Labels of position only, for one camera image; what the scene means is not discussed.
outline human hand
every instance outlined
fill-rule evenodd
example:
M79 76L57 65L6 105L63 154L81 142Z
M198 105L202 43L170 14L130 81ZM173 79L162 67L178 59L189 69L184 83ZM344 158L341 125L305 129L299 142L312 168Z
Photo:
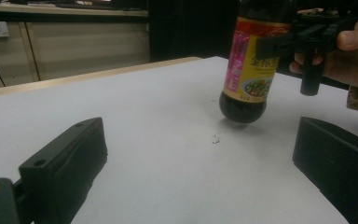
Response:
M358 22L353 31L343 31L337 36L337 47L326 56L324 75L334 80L358 87ZM323 61L322 55L316 55L313 64ZM295 54L295 61L290 64L294 73L302 73L303 54Z

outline bottle label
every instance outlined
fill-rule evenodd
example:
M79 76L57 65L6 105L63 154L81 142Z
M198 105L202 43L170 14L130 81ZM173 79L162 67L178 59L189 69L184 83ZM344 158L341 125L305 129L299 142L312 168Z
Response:
M223 88L226 95L247 103L261 103L267 99L279 58L258 60L256 40L261 36L283 35L289 25L238 18Z

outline bottle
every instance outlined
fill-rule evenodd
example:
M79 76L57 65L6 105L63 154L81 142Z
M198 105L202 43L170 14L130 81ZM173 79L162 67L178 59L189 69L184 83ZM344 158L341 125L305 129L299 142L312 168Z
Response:
M255 42L261 36L285 34L295 14L296 0L241 0L219 100L226 118L251 123L264 113L279 58L258 60Z

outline desk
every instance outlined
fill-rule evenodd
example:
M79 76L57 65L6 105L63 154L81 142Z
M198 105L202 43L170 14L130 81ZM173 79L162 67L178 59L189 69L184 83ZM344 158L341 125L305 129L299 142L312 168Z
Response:
M218 106L227 60L171 63L2 89L0 176L17 180L57 135L102 117L108 162L74 224L347 223L292 162L300 117L358 135L346 91L306 97L299 79L277 74L264 116L240 125Z
M0 4L0 21L147 22L147 11L89 10Z

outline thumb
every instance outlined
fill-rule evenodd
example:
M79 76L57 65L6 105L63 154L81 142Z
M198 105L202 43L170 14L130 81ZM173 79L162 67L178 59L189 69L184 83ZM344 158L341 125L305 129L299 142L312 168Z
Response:
M337 46L342 50L358 49L358 30L342 31L339 33Z

